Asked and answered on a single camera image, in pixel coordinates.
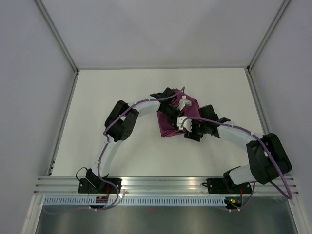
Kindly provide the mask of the purple cloth napkin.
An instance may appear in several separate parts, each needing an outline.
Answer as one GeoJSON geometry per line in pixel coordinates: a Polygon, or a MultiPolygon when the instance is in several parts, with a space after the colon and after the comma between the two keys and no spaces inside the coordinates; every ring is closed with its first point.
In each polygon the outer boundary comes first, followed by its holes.
{"type": "MultiPolygon", "coordinates": [[[[173,89],[176,94],[177,94],[177,99],[173,101],[173,106],[177,107],[178,106],[178,102],[181,99],[181,96],[184,95],[182,93],[179,92],[178,89],[173,89]]],[[[183,108],[182,111],[185,112],[185,114],[183,116],[186,117],[200,117],[199,115],[199,104],[198,101],[193,98],[190,97],[189,95],[186,95],[187,99],[192,101],[192,105],[191,106],[186,106],[183,108]]],[[[182,133],[185,133],[185,130],[180,131],[178,128],[174,128],[172,127],[169,123],[167,123],[165,121],[165,118],[162,114],[159,114],[157,112],[157,118],[158,118],[158,124],[159,124],[159,129],[160,129],[160,134],[162,137],[173,137],[173,136],[177,136],[180,135],[182,133]]]]}

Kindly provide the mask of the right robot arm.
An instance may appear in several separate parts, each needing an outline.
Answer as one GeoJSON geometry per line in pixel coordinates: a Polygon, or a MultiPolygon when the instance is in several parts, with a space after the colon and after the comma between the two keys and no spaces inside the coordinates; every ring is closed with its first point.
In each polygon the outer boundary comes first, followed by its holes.
{"type": "Polygon", "coordinates": [[[248,164],[223,174],[222,186],[229,193],[251,182],[262,185],[272,183],[292,170],[291,162],[276,134],[253,133],[228,118],[219,118],[211,105],[200,108],[198,117],[179,117],[176,124],[185,131],[185,138],[201,141],[204,135],[209,134],[246,151],[248,164]]]}

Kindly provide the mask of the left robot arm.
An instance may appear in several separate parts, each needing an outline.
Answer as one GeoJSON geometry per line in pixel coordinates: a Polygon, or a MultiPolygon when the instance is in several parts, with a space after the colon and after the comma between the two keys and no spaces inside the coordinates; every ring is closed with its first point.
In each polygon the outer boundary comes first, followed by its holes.
{"type": "Polygon", "coordinates": [[[189,103],[184,89],[171,88],[151,94],[147,99],[132,104],[123,100],[118,101],[104,123],[103,135],[106,138],[104,148],[95,166],[86,169],[85,177],[78,179],[78,193],[103,194],[109,193],[111,189],[118,193],[121,180],[108,177],[110,165],[121,143],[132,134],[137,119],[157,113],[161,134],[174,136],[181,133],[177,122],[185,114],[184,108],[189,103]]]}

